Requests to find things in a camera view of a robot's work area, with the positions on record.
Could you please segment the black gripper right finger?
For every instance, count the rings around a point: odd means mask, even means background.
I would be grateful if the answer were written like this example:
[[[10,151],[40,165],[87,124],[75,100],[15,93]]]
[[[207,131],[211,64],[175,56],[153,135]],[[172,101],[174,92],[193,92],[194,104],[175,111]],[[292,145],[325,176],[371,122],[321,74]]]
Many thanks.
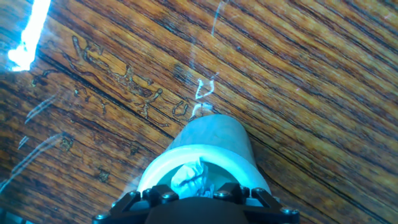
[[[219,201],[217,215],[220,223],[298,224],[300,212],[277,201],[267,190],[250,189],[237,183],[226,183],[214,194]]]

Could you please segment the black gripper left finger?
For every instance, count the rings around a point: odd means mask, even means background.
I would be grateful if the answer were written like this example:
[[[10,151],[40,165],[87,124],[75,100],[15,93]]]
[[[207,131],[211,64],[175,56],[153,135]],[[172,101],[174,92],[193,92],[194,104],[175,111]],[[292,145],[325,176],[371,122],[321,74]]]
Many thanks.
[[[153,208],[178,199],[167,185],[155,185],[142,192],[133,190],[115,201],[107,212],[93,216],[92,224],[145,223]]]

